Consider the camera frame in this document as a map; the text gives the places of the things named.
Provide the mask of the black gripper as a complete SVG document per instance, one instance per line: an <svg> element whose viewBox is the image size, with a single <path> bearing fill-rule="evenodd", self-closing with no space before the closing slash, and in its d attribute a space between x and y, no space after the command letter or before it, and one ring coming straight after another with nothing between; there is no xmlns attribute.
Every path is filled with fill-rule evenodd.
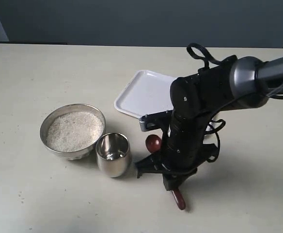
<svg viewBox="0 0 283 233"><path fill-rule="evenodd" d="M206 112L189 118L173 110L161 155L150 154L135 162L137 178L143 174L164 174L165 168L167 175L162 175L163 185L166 191L172 191L195 175L199 165L216 161L218 145L203 143L212 117L212 113Z"/></svg>

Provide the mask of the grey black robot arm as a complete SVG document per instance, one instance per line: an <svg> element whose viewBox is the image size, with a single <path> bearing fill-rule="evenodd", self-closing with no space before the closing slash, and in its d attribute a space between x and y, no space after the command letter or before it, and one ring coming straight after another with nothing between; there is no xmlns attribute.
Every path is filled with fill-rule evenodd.
<svg viewBox="0 0 283 233"><path fill-rule="evenodd" d="M161 174L166 190L177 189L198 166L217 160L220 145L203 143L216 114L259 108L269 98L283 99L283 58L263 62L233 55L177 78L170 87L173 109L140 119L143 131L161 129L163 135L160 149L135 164L137 175Z"/></svg>

